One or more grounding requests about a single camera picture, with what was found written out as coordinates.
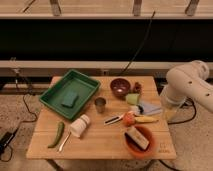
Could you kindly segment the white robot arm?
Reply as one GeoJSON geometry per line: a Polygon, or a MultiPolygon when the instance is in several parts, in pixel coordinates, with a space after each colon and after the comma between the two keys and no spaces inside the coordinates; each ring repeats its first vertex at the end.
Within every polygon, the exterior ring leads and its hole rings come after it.
{"type": "Polygon", "coordinates": [[[200,60],[175,66],[166,74],[167,85],[160,93],[163,115],[171,121],[187,98],[213,112],[213,86],[206,82],[210,71],[200,60]]]}

